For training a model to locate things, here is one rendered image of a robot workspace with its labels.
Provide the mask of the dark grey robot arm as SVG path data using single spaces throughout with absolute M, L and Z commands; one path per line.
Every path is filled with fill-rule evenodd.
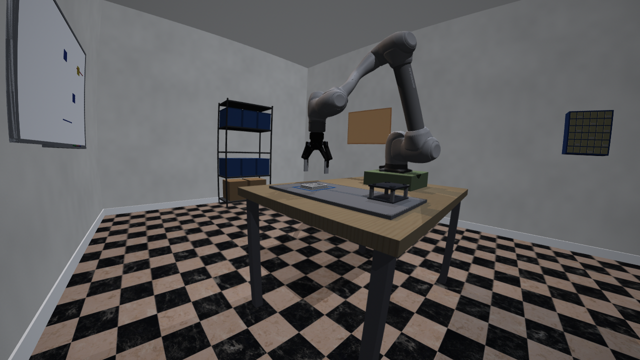
M 326 132 L 326 119 L 345 110 L 348 97 L 363 76 L 389 64 L 397 81 L 407 131 L 394 131 L 387 137 L 385 165 L 379 172 L 412 173 L 410 163 L 429 163 L 438 158 L 441 145 L 425 126 L 413 75 L 413 52 L 417 47 L 415 35 L 407 30 L 393 33 L 378 43 L 350 73 L 345 84 L 326 92 L 314 91 L 308 100 L 308 131 Z

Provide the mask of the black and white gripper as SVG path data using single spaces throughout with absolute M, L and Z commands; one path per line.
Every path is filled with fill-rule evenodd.
M 330 150 L 329 142 L 323 141 L 324 133 L 322 132 L 310 132 L 310 142 L 306 141 L 304 151 L 301 158 L 304 159 L 304 172 L 308 172 L 309 157 L 314 150 L 319 150 L 324 158 L 324 174 L 329 173 L 329 161 L 333 159 Z M 308 151 L 308 152 L 307 152 Z

